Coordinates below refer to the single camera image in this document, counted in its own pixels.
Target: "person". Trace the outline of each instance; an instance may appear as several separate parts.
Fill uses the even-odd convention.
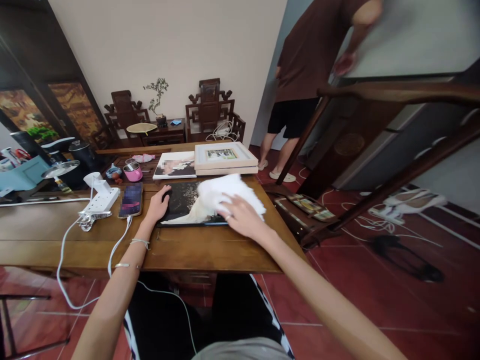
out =
[[[278,179],[319,102],[317,87],[326,83],[333,66],[336,76],[355,65],[357,49],[382,13],[382,0],[313,0],[283,43],[275,77],[275,104],[260,145],[258,169],[269,165],[267,155],[275,137],[286,126],[287,139],[280,150],[272,179]],[[349,28],[353,33],[345,52],[335,58]],[[295,176],[283,180],[292,183]]]
[[[122,323],[135,360],[294,359],[267,298],[250,274],[218,274],[212,319],[168,290],[158,273],[140,273],[152,229],[169,203],[164,186],[106,284],[78,340],[72,360],[112,359]],[[223,203],[228,225],[253,239],[277,262],[322,324],[361,360],[405,360],[402,353],[355,306],[320,276],[238,196]]]

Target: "black kettle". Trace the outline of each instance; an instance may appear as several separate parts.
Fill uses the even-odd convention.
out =
[[[75,160],[80,161],[82,167],[87,167],[90,172],[99,171],[98,155],[89,143],[75,140],[70,144],[68,152]]]

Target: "slipper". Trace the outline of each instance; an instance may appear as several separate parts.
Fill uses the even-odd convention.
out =
[[[265,160],[265,164],[263,166],[260,166],[260,163],[258,163],[258,171],[262,171],[269,165],[269,161]]]
[[[276,174],[276,173],[273,173],[273,172],[270,172],[268,174],[272,179],[275,179],[277,180],[279,177],[280,177],[280,174]],[[283,182],[284,183],[293,183],[297,178],[295,176],[293,176],[292,174],[290,173],[287,173],[286,176],[285,176],[285,179],[283,179]]]

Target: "pink mug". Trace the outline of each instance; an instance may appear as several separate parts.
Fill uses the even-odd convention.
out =
[[[144,173],[142,172],[138,162],[125,165],[123,167],[123,172],[125,173],[126,178],[132,183],[137,182],[144,177]]]

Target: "potted plant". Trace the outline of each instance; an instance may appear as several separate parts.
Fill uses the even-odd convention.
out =
[[[41,145],[48,144],[54,140],[59,134],[45,126],[31,127],[27,131],[28,135],[35,139]]]
[[[160,106],[160,99],[164,92],[167,91],[169,84],[165,81],[165,78],[159,77],[155,83],[150,83],[147,86],[144,86],[144,90],[155,90],[156,98],[150,100],[150,106],[148,107],[155,114],[156,123],[159,127],[164,128],[167,126],[167,117],[162,113],[158,114],[155,110]]]

